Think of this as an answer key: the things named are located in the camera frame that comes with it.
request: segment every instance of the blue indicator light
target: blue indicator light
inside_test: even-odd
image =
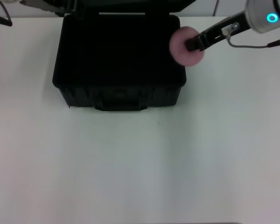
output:
[[[266,18],[269,22],[277,22],[279,17],[277,14],[275,13],[271,13],[269,15],[267,15],[267,18]]]

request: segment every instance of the wall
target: wall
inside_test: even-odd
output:
[[[217,10],[218,16],[234,15],[245,8],[246,0],[220,0]],[[5,4],[12,17],[50,17],[53,13],[45,12],[37,8],[26,7],[20,3]],[[197,0],[183,11],[176,13],[178,16],[212,16],[216,0]],[[5,16],[0,7],[0,16]]]

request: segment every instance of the pink sponge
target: pink sponge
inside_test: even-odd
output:
[[[171,37],[169,49],[172,57],[181,65],[193,66],[198,64],[204,56],[204,51],[188,51],[185,42],[195,37],[198,33],[192,27],[182,27]]]

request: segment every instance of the white table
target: white table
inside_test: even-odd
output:
[[[13,21],[0,26],[0,224],[280,224],[280,48],[211,47],[174,107],[69,109],[51,82],[62,19]]]

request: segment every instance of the black plastic case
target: black plastic case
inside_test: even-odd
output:
[[[181,9],[193,2],[179,1]],[[138,111],[175,105],[186,83],[185,67],[169,52],[179,18],[169,16],[167,9],[146,15],[87,15],[63,20],[53,84],[68,106]]]

